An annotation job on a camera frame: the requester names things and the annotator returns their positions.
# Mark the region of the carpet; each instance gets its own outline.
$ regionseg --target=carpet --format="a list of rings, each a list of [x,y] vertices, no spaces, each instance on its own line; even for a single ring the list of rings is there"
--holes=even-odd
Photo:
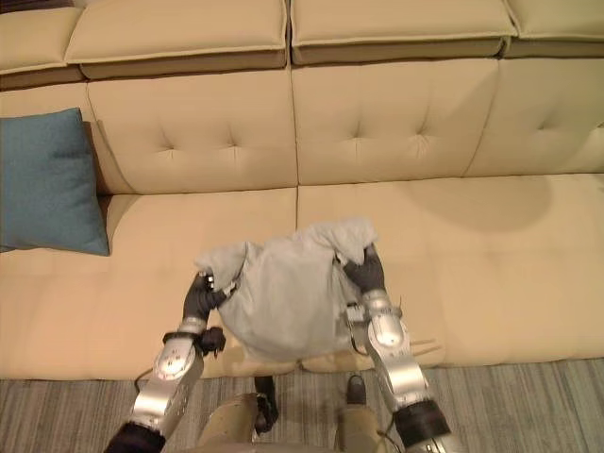
[[[390,415],[375,373],[361,374],[368,404],[385,427]],[[297,371],[277,377],[280,418],[260,439],[333,446],[348,376]],[[426,376],[469,453],[604,452],[602,359],[435,368]],[[252,390],[252,378],[200,380],[164,451],[195,446],[221,401]],[[135,396],[128,381],[0,381],[0,451],[102,451]]]

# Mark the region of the fabric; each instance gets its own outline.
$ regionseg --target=fabric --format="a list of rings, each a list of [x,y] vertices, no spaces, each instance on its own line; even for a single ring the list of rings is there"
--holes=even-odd
[[[128,378],[153,365],[182,317],[204,250],[295,230],[295,189],[247,193],[117,195],[107,213],[111,256],[58,250],[0,254],[1,378]],[[220,326],[213,311],[210,326]],[[294,363],[206,357],[203,376],[288,373]]]
[[[0,14],[0,75],[66,66],[65,49],[79,8]]]
[[[382,429],[378,425],[376,414],[368,406],[348,404],[338,414],[338,451],[388,453],[388,442],[378,434]]]
[[[132,193],[102,136],[102,123],[94,118],[85,83],[0,92],[0,117],[43,114],[72,107],[80,109],[94,151],[96,190],[103,194]]]
[[[298,224],[363,215],[422,363],[604,355],[604,176],[444,178],[300,187]],[[334,371],[335,358],[303,361]]]
[[[292,32],[296,64],[492,57],[503,38],[516,33],[497,0],[440,0],[429,7],[420,0],[298,0],[292,2]],[[433,45],[417,47],[419,42]]]
[[[92,82],[88,94],[130,193],[297,182],[286,70]]]
[[[491,59],[293,69],[300,183],[461,176],[497,77]]]
[[[105,0],[84,10],[67,59],[107,63],[230,54],[240,67],[247,61],[247,67],[256,68],[266,64],[268,54],[280,56],[273,66],[279,67],[285,65],[285,26],[280,0]],[[198,62],[197,68],[203,68],[203,60]],[[227,67],[222,69],[232,69],[228,59],[223,62]]]
[[[604,59],[499,62],[466,176],[604,173]]]
[[[108,255],[92,151],[79,109],[0,119],[3,251]]]
[[[348,348],[346,303],[358,290],[341,262],[363,262],[377,239],[364,219],[325,223],[273,239],[264,246],[239,243],[197,258],[213,272],[215,288],[236,291],[219,308],[225,325],[251,358],[296,361]]]

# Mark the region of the teal cushion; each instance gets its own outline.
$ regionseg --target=teal cushion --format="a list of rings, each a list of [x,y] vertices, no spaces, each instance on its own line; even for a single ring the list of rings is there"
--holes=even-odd
[[[0,119],[2,251],[108,255],[92,150],[79,109]]]

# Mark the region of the gray cloth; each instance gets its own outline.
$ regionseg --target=gray cloth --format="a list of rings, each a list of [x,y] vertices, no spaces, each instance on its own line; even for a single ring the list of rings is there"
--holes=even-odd
[[[225,326],[254,359],[295,361],[348,348],[343,318],[358,290],[342,263],[363,262],[377,239],[366,219],[315,224],[264,245],[238,243],[199,257],[216,290],[237,290],[220,307]]]

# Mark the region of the black cable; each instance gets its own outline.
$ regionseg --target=black cable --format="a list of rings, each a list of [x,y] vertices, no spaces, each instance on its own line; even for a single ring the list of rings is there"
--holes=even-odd
[[[397,453],[401,453],[400,446],[398,446],[398,444],[393,440],[393,438],[388,435],[390,430],[393,428],[393,425],[394,425],[394,414],[393,414],[393,417],[390,419],[390,424],[388,425],[386,430],[378,431],[377,435],[383,439],[386,439],[388,442],[390,442],[390,444],[394,447],[394,449],[396,450]]]
[[[140,373],[136,379],[134,379],[134,388],[136,389],[136,394],[139,394],[141,392],[141,386],[139,385],[139,381],[144,378],[146,375],[148,375],[149,373],[151,373],[153,371],[153,368],[149,368],[148,370],[144,370],[142,373]]]

